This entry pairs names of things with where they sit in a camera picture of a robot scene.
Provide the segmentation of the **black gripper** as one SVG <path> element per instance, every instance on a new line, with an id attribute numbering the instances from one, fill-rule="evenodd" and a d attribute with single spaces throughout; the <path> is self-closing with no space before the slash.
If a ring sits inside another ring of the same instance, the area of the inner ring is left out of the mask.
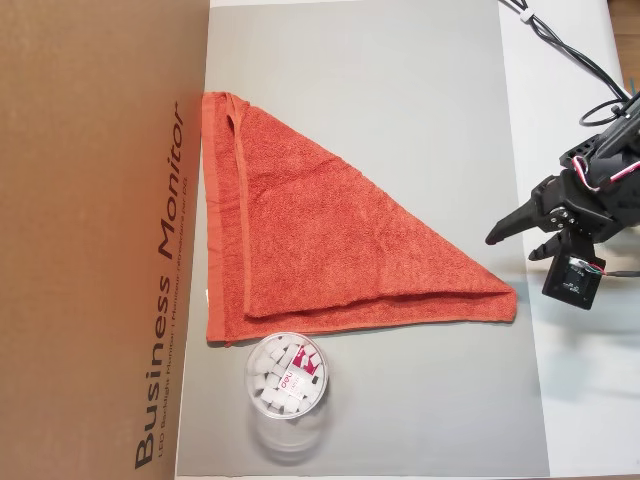
<path id="1" fill-rule="evenodd" d="M 570 171 L 544 179 L 531 191 L 527 202 L 495 224 L 485 243 L 495 245 L 536 226 L 544 232 L 577 228 L 594 243 L 603 243 L 616 234 L 616 220 Z M 556 233 L 532 250 L 528 260 L 554 257 L 566 243 L 565 237 L 565 232 Z"/>

